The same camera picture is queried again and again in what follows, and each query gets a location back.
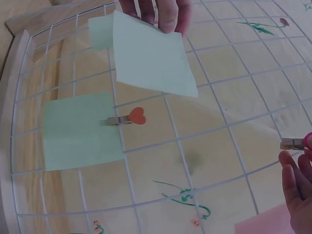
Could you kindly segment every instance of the light green sticky note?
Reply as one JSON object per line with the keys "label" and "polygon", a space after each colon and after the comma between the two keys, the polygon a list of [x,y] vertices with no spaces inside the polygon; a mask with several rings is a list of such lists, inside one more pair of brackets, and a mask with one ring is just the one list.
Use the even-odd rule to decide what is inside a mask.
{"label": "light green sticky note", "polygon": [[119,11],[113,41],[117,81],[145,89],[197,97],[180,33],[165,34]]}
{"label": "light green sticky note", "polygon": [[113,47],[113,19],[113,14],[89,19],[90,43],[94,50]]}
{"label": "light green sticky note", "polygon": [[109,93],[49,101],[43,113],[46,171],[90,166],[124,158]]}

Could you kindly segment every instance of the hand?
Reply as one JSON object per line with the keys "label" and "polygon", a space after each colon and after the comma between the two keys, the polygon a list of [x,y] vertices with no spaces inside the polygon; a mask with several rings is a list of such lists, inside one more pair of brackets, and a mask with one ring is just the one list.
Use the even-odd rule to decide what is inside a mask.
{"label": "hand", "polygon": [[296,234],[312,233],[312,151],[305,151],[298,159],[298,165],[287,151],[278,159],[282,164],[283,191],[291,215],[291,226]]}
{"label": "hand", "polygon": [[[134,0],[119,0],[122,11],[125,14],[139,18]],[[155,13],[152,0],[138,0],[141,11],[141,19],[154,25]],[[172,31],[186,33],[191,23],[191,0],[156,0],[158,8],[158,27],[164,33]]]}

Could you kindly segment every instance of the wire grid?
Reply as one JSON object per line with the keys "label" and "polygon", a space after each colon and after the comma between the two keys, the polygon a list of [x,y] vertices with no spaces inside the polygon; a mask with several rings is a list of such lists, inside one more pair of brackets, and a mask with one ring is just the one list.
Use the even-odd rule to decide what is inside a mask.
{"label": "wire grid", "polygon": [[[212,2],[229,2],[229,1],[228,1],[228,0],[223,0],[223,1],[212,1]],[[270,19],[273,20],[273,18],[282,18],[282,17],[284,17],[284,16],[279,16],[279,17],[272,17],[272,16],[269,16],[269,14],[268,14],[256,1],[253,1],[253,2],[255,2],[255,3],[265,12],[265,14],[267,15],[267,17],[244,17],[244,16],[242,15],[242,13],[237,9],[237,7],[231,2],[231,4],[234,6],[234,8],[241,14],[241,16],[242,16],[241,18],[215,19],[215,18],[213,17],[213,20],[207,20],[207,21],[203,21],[203,22],[216,22],[216,23],[218,24],[219,28],[223,31],[222,27],[220,27],[220,25],[219,25],[219,23],[218,23],[219,21],[222,21],[222,20],[246,20],[246,21],[248,22],[248,19],[259,19],[259,18],[265,18],[265,19],[267,19],[267,18],[270,18]],[[203,3],[205,3],[205,2],[204,2],[204,1],[200,1],[199,3],[195,3],[195,4],[203,4]],[[283,9],[282,9],[276,2],[274,2],[274,3],[283,11]],[[206,8],[207,11],[210,13],[210,15],[213,16],[213,15],[211,14],[211,12],[209,11],[209,9],[207,8],[207,6],[205,6],[205,8]],[[75,35],[74,41],[76,41],[77,32],[87,29],[87,28],[82,29],[82,30],[78,30],[78,29],[77,29],[77,26],[78,26],[78,18],[79,18],[80,15],[81,15],[81,14],[78,14],[78,15],[75,16],[75,19],[76,19],[76,28],[75,28],[75,32],[74,32],[74,35]],[[106,15],[106,6],[105,6],[105,5],[104,5],[104,15]],[[13,186],[13,193],[15,193],[14,178],[15,178],[16,175],[22,175],[22,174],[33,173],[33,172],[40,172],[40,192],[41,192],[41,197],[42,197],[42,202],[43,202],[43,211],[44,211],[44,214],[18,214],[18,212],[17,212],[17,207],[16,207],[16,212],[17,212],[18,221],[20,221],[20,219],[19,219],[20,217],[24,217],[24,216],[44,217],[45,220],[46,220],[47,232],[48,232],[48,234],[50,234],[51,231],[50,231],[50,227],[49,227],[49,220],[48,220],[48,217],[53,217],[53,216],[64,216],[64,215],[65,215],[65,216],[69,216],[69,215],[79,215],[79,214],[83,214],[83,215],[85,215],[85,217],[86,217],[86,219],[87,219],[88,231],[89,231],[89,234],[91,234],[91,233],[92,233],[92,229],[91,229],[91,226],[90,226],[88,214],[92,214],[92,213],[101,213],[101,212],[109,212],[109,211],[115,211],[115,210],[122,210],[122,209],[126,209],[126,208],[134,208],[135,214],[136,214],[136,219],[137,219],[137,224],[138,224],[138,226],[139,226],[139,232],[140,232],[140,234],[143,234],[142,224],[141,224],[140,218],[139,218],[139,216],[138,216],[137,207],[139,207],[139,206],[144,206],[144,205],[148,205],[148,204],[153,204],[153,203],[163,202],[163,201],[165,201],[165,200],[172,199],[172,198],[178,198],[178,197],[180,197],[180,195],[174,195],[174,196],[164,197],[164,198],[157,199],[157,200],[153,200],[153,201],[147,201],[147,202],[136,203],[135,193],[134,193],[134,189],[133,189],[133,185],[132,185],[132,179],[131,179],[131,175],[130,175],[130,171],[129,171],[127,153],[133,153],[133,152],[141,151],[141,150],[144,150],[144,149],[147,149],[147,148],[150,148],[150,147],[160,146],[160,145],[164,145],[164,144],[167,144],[167,143],[170,143],[170,142],[176,142],[176,143],[178,144],[178,148],[179,148],[179,151],[180,151],[180,154],[181,154],[181,158],[182,158],[182,162],[183,162],[185,174],[186,174],[186,177],[187,177],[187,179],[188,179],[188,183],[189,183],[189,185],[190,185],[190,188],[192,189],[190,192],[187,192],[187,193],[185,193],[185,194],[186,194],[186,195],[187,195],[187,194],[191,194],[191,195],[194,196],[194,202],[195,202],[195,207],[196,207],[197,215],[199,215],[198,201],[197,201],[197,198],[196,198],[196,195],[197,195],[198,193],[200,193],[200,192],[202,192],[202,191],[205,191],[205,190],[208,190],[208,189],[211,189],[211,188],[213,188],[213,187],[220,186],[220,185],[222,185],[222,184],[230,183],[230,182],[232,182],[232,181],[235,181],[235,180],[238,180],[238,179],[241,179],[241,178],[245,178],[245,179],[246,179],[246,182],[247,182],[247,185],[248,185],[248,188],[249,188],[249,191],[250,191],[250,194],[251,194],[253,203],[254,203],[255,211],[256,211],[257,214],[259,213],[259,212],[258,212],[258,208],[257,208],[257,203],[256,203],[256,201],[255,201],[255,198],[254,198],[254,195],[253,195],[253,191],[252,191],[251,186],[250,186],[250,183],[249,183],[248,176],[250,176],[250,175],[252,175],[252,174],[254,174],[254,173],[257,173],[257,172],[259,172],[259,171],[262,171],[262,170],[264,170],[264,169],[266,169],[266,168],[268,168],[268,167],[271,167],[271,166],[277,164],[278,161],[275,161],[275,162],[273,162],[273,163],[270,163],[270,164],[268,164],[268,165],[266,165],[266,166],[263,166],[263,167],[261,167],[261,168],[259,168],[259,169],[254,170],[254,171],[247,172],[246,167],[245,167],[245,165],[244,165],[244,161],[243,161],[242,156],[241,156],[241,154],[240,154],[240,150],[239,150],[239,148],[238,148],[238,146],[237,146],[237,143],[236,143],[236,141],[235,141],[235,138],[234,138],[234,136],[233,136],[231,127],[234,126],[234,125],[240,124],[240,123],[244,123],[244,122],[247,122],[247,121],[250,121],[250,120],[253,120],[253,119],[260,118],[260,117],[270,116],[271,119],[272,119],[272,121],[273,121],[273,123],[274,123],[274,125],[275,125],[275,127],[276,127],[276,129],[277,129],[277,131],[278,131],[279,136],[281,137],[281,133],[280,133],[279,129],[277,128],[276,122],[275,122],[275,120],[274,120],[272,114],[275,113],[275,112],[281,111],[281,110],[289,109],[289,108],[291,108],[291,107],[293,107],[293,106],[296,106],[296,105],[298,105],[298,104],[300,104],[300,105],[303,107],[303,109],[304,109],[304,111],[305,111],[305,114],[306,114],[306,116],[307,116],[307,118],[308,118],[310,124],[312,125],[311,120],[310,120],[310,118],[309,118],[309,116],[308,116],[308,114],[307,114],[307,112],[306,112],[306,110],[305,110],[305,108],[304,108],[304,106],[303,106],[303,104],[302,104],[304,101],[312,100],[312,98],[308,98],[308,99],[305,99],[305,100],[301,100],[301,99],[299,98],[298,93],[296,92],[296,90],[295,90],[294,87],[292,86],[292,84],[291,84],[289,78],[288,78],[287,75],[283,72],[283,69],[285,69],[285,68],[296,67],[296,66],[305,65],[305,64],[306,64],[306,65],[312,64],[312,62],[306,62],[306,61],[304,60],[304,58],[301,56],[301,54],[298,52],[297,48],[293,45],[292,41],[290,40],[290,39],[292,39],[292,38],[307,38],[307,39],[309,40],[309,42],[312,44],[311,40],[304,34],[304,32],[300,29],[300,27],[299,27],[297,24],[296,24],[296,26],[297,26],[297,27],[299,28],[299,30],[303,33],[304,36],[288,37],[288,36],[286,36],[286,34],[281,30],[281,31],[283,32],[284,36],[285,36],[284,38],[261,39],[260,36],[258,35],[258,33],[256,33],[256,34],[258,35],[258,37],[259,37],[259,40],[248,41],[248,42],[239,42],[239,43],[228,43],[228,44],[226,44],[226,45],[213,46],[213,47],[202,48],[202,49],[194,49],[194,47],[193,47],[193,45],[192,45],[192,42],[188,39],[188,41],[189,41],[189,43],[190,43],[190,45],[191,45],[192,50],[188,51],[187,53],[192,53],[192,52],[194,52],[194,54],[195,54],[195,56],[196,56],[196,59],[199,61],[199,64],[200,64],[200,66],[201,66],[201,69],[204,71],[205,77],[206,77],[207,82],[208,82],[207,84],[198,85],[198,88],[199,88],[199,87],[203,87],[203,86],[210,86],[210,87],[211,87],[211,90],[212,90],[212,92],[213,92],[213,95],[214,95],[214,97],[215,97],[215,99],[216,99],[216,101],[217,101],[217,103],[218,103],[219,109],[220,109],[220,111],[221,111],[221,114],[222,114],[222,116],[223,116],[224,121],[225,121],[226,124],[225,124],[224,126],[222,126],[222,127],[218,127],[218,128],[214,128],[214,129],[209,129],[209,130],[207,130],[207,131],[203,131],[203,132],[200,132],[200,133],[192,134],[192,135],[189,135],[189,136],[183,136],[183,137],[180,137],[180,136],[178,135],[178,133],[177,133],[176,125],[175,125],[174,119],[173,119],[172,114],[171,114],[170,106],[169,106],[168,101],[167,101],[167,93],[162,93],[162,94],[160,94],[160,95],[155,95],[155,96],[153,96],[153,97],[143,98],[143,99],[139,99],[139,100],[127,102],[127,103],[124,103],[124,104],[121,104],[121,105],[117,105],[117,102],[116,102],[116,89],[115,89],[114,81],[113,81],[113,71],[114,71],[115,69],[112,69],[111,58],[110,58],[110,51],[109,51],[109,50],[107,51],[108,56],[109,56],[109,63],[110,63],[110,64],[109,64],[109,65],[110,65],[110,70],[109,70],[109,71],[105,71],[105,72],[101,72],[101,73],[97,73],[97,74],[92,74],[92,75],[90,75],[90,76],[87,76],[87,77],[84,77],[84,78],[81,78],[81,79],[77,79],[77,80],[76,80],[76,74],[75,74],[75,66],[76,66],[76,64],[75,64],[75,55],[76,55],[77,53],[82,53],[83,51],[89,50],[89,49],[91,49],[91,48],[87,48],[87,49],[83,49],[83,50],[80,50],[80,51],[76,51],[76,48],[74,47],[74,52],[73,52],[73,53],[68,54],[68,55],[66,55],[66,56],[63,56],[63,57],[61,57],[61,58],[59,58],[59,59],[56,59],[56,60],[54,60],[54,61],[46,61],[46,60],[47,60],[47,52],[48,52],[49,44],[50,44],[51,42],[53,42],[53,41],[51,41],[50,39],[51,39],[51,33],[52,33],[52,30],[53,30],[53,27],[54,27],[54,26],[56,26],[56,25],[51,25],[51,27],[49,28],[50,31],[49,31],[48,42],[47,42],[46,44],[42,45],[42,46],[45,46],[45,47],[46,47],[43,65],[42,65],[41,67],[37,67],[37,68],[32,69],[32,70],[30,70],[30,71],[20,72],[20,78],[21,78],[22,75],[27,74],[27,73],[29,73],[29,72],[31,72],[31,71],[33,71],[33,70],[42,69],[40,92],[39,92],[38,94],[33,95],[33,96],[29,96],[29,97],[27,97],[27,98],[24,98],[24,99],[21,99],[21,100],[17,100],[18,91],[19,91],[19,84],[20,84],[20,78],[19,78],[19,84],[18,84],[18,90],[17,90],[17,94],[16,94],[14,113],[16,113],[16,104],[18,104],[19,102],[28,100],[28,99],[33,98],[33,97],[36,97],[36,96],[42,96],[42,94],[44,94],[44,93],[46,93],[46,92],[50,92],[50,91],[52,91],[52,90],[58,89],[58,88],[60,88],[60,87],[66,86],[66,85],[68,85],[68,84],[73,84],[73,96],[75,96],[75,83],[76,83],[78,80],[83,80],[83,79],[91,78],[91,77],[93,77],[93,76],[97,76],[97,75],[100,75],[100,74],[109,73],[110,76],[111,76],[111,81],[112,81],[113,96],[114,96],[114,104],[115,104],[114,109],[115,109],[116,115],[118,115],[118,108],[119,108],[119,107],[127,106],[127,105],[134,104],[134,103],[138,103],[138,102],[141,102],[141,101],[143,101],[143,100],[150,100],[150,99],[154,99],[154,98],[163,97],[163,98],[164,98],[164,101],[165,101],[165,103],[166,103],[166,107],[167,107],[169,116],[170,116],[170,120],[171,120],[171,122],[172,122],[172,126],[173,126],[174,133],[175,133],[175,139],[167,140],[167,141],[164,141],[164,142],[161,142],[161,143],[156,143],[156,144],[151,144],[151,145],[143,146],[143,147],[136,148],[136,149],[132,149],[132,150],[125,150],[124,141],[123,141],[123,136],[122,136],[122,130],[121,130],[121,128],[119,127],[120,140],[121,140],[121,142],[122,142],[123,151],[124,151],[124,153],[125,153],[125,155],[126,155],[124,162],[125,162],[125,169],[126,169],[126,173],[127,173],[127,177],[128,177],[128,183],[129,183],[129,187],[130,187],[130,192],[131,192],[132,204],[131,204],[131,205],[126,205],[126,206],[121,206],[121,207],[115,207],[115,208],[108,208],[108,209],[100,209],[100,210],[94,210],[94,211],[87,211],[86,203],[85,203],[85,199],[84,199],[84,190],[83,190],[82,176],[81,176],[81,172],[79,171],[78,175],[79,175],[80,191],[81,191],[82,202],[83,202],[83,212],[74,212],[74,213],[65,213],[65,214],[48,214],[48,213],[46,212],[45,201],[44,201],[44,194],[43,194],[43,185],[42,185],[42,173],[43,173],[43,169],[36,169],[36,170],[25,171],[25,172],[14,172],[14,170],[13,170],[13,168],[14,168],[14,159],[13,159],[13,155],[14,155],[14,154],[13,154],[13,147],[12,147],[12,146],[14,145],[14,143],[13,143],[13,142],[14,142],[14,141],[13,141],[14,138],[15,138],[15,137],[18,137],[18,136],[21,136],[21,135],[23,135],[23,134],[32,132],[32,131],[38,131],[38,130],[40,130],[42,127],[37,127],[37,128],[31,129],[31,130],[28,130],[28,131],[25,131],[25,132],[16,134],[15,131],[14,131],[14,129],[15,129],[14,123],[15,123],[16,116],[15,116],[15,114],[14,114],[14,116],[13,116],[12,133],[11,133],[11,139],[12,139],[12,141],[11,141],[11,170],[12,170],[12,181],[13,181],[13,185],[12,185],[12,186]],[[301,63],[301,64],[294,64],[294,65],[289,65],[289,66],[284,66],[284,67],[281,66],[281,65],[278,63],[277,59],[276,59],[276,58],[274,57],[274,55],[270,52],[270,50],[268,49],[268,47],[266,46],[266,44],[264,43],[264,41],[268,41],[268,40],[281,40],[281,39],[287,39],[287,40],[292,44],[292,46],[296,49],[297,53],[298,53],[298,54],[301,56],[301,58],[303,59],[304,63]],[[239,53],[236,51],[235,45],[237,45],[237,44],[253,43],[253,42],[262,42],[262,43],[266,46],[266,48],[268,49],[268,51],[270,52],[270,54],[273,56],[274,60],[277,62],[277,64],[278,64],[279,67],[276,68],[276,69],[271,69],[271,70],[267,70],[267,71],[262,71],[262,72],[257,72],[257,73],[251,73],[251,72],[247,69],[247,67],[246,67],[245,63],[243,62],[242,58],[240,57]],[[231,46],[231,47],[234,49],[235,53],[238,55],[239,59],[241,60],[243,66],[244,66],[245,69],[247,70],[248,74],[247,74],[247,75],[243,75],[243,76],[239,76],[239,77],[236,77],[236,78],[229,78],[229,79],[224,79],[224,80],[219,80],[219,81],[210,82],[210,81],[209,81],[208,74],[207,74],[207,72],[205,71],[205,69],[203,68],[203,65],[202,65],[202,63],[201,63],[201,60],[198,58],[197,52],[198,52],[198,51],[202,51],[202,50],[209,50],[209,49],[213,49],[213,48],[218,48],[218,47],[224,47],[224,46]],[[73,57],[73,69],[74,69],[74,72],[73,72],[73,80],[72,80],[71,82],[69,82],[69,83],[62,84],[62,85],[57,86],[57,87],[54,87],[54,88],[52,88],[52,89],[43,91],[43,90],[42,90],[42,87],[43,87],[43,79],[44,79],[44,69],[45,69],[45,67],[46,67],[48,64],[52,63],[52,62],[55,62],[55,61],[57,61],[57,60],[60,60],[60,59],[63,59],[64,57],[69,57],[69,56],[72,56],[72,57]],[[276,110],[274,110],[274,111],[270,111],[269,108],[268,108],[268,106],[267,106],[267,103],[265,102],[265,100],[264,100],[264,98],[263,98],[263,95],[261,94],[261,92],[260,92],[258,86],[256,85],[256,83],[255,83],[255,81],[254,81],[253,76],[254,76],[254,75],[258,75],[258,74],[262,74],[262,73],[271,72],[271,71],[279,71],[279,70],[282,71],[282,72],[284,73],[284,75],[285,75],[287,81],[289,82],[289,84],[291,85],[293,91],[295,92],[295,94],[296,94],[296,96],[297,96],[299,102],[294,103],[294,104],[289,105],[289,106],[286,106],[286,107],[283,107],[283,108],[276,109]],[[257,116],[255,116],[255,117],[250,117],[250,118],[247,118],[247,119],[244,119],[244,120],[240,120],[240,121],[236,121],[236,122],[233,122],[233,123],[229,123],[229,122],[227,121],[225,115],[224,115],[224,112],[223,112],[223,110],[222,110],[222,108],[221,108],[221,104],[220,104],[220,102],[219,102],[219,99],[217,98],[217,95],[216,95],[216,93],[215,93],[215,91],[214,91],[213,84],[222,83],[222,82],[227,82],[227,81],[229,81],[229,80],[236,80],[236,79],[240,79],[240,78],[244,78],[244,77],[251,77],[251,78],[252,78],[252,81],[253,81],[254,85],[256,86],[258,92],[260,93],[260,96],[261,96],[263,102],[265,103],[265,106],[266,106],[268,112],[267,112],[267,113],[264,113],[264,114],[261,114],[261,115],[257,115]],[[39,108],[39,113],[40,113],[40,111],[41,111],[41,109],[40,109],[40,108],[41,108],[41,100],[40,100],[40,103],[39,103],[38,108]],[[203,135],[203,134],[210,133],[210,132],[214,132],[214,131],[221,130],[221,129],[228,129],[228,130],[229,130],[231,139],[232,139],[232,141],[233,141],[233,144],[234,144],[234,146],[235,146],[237,155],[238,155],[238,157],[239,157],[239,161],[240,161],[241,167],[242,167],[242,169],[243,169],[243,174],[240,175],[240,176],[237,176],[237,177],[235,177],[235,178],[227,179],[227,180],[224,180],[224,181],[221,181],[221,182],[218,182],[218,183],[215,183],[215,184],[212,184],[212,185],[208,185],[208,186],[202,187],[202,188],[200,188],[200,189],[194,190],[193,183],[192,183],[192,179],[191,179],[191,176],[190,176],[190,172],[189,172],[189,170],[188,170],[188,166],[187,166],[187,164],[186,164],[184,152],[183,152],[183,150],[182,150],[180,141],[183,140],[183,139],[188,139],[188,138],[191,138],[191,137]],[[38,161],[39,165],[41,165],[40,157],[38,157],[38,160],[39,160],[39,161]],[[205,232],[205,229],[204,229],[204,227],[203,227],[203,225],[201,225],[201,230],[202,230],[202,233],[203,233],[203,234],[206,233],[206,232]]]}

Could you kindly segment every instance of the clothespin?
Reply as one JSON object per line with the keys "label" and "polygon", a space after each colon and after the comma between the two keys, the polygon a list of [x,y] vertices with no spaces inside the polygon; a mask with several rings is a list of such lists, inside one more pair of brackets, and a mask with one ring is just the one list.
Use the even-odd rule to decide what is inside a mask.
{"label": "clothespin", "polygon": [[308,146],[308,138],[312,136],[312,133],[308,133],[304,138],[282,138],[280,143],[281,150],[304,150],[304,148],[308,148],[312,150]]}
{"label": "clothespin", "polygon": [[134,108],[129,115],[120,116],[120,117],[109,117],[105,121],[107,125],[120,125],[120,124],[144,124],[146,122],[146,118],[144,116],[144,110],[142,107]]}

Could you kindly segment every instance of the pink paper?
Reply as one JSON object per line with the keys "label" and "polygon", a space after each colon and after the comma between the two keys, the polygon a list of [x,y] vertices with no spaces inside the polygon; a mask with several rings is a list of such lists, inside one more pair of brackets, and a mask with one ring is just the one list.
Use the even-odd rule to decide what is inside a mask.
{"label": "pink paper", "polygon": [[286,204],[235,224],[236,234],[295,234]]}

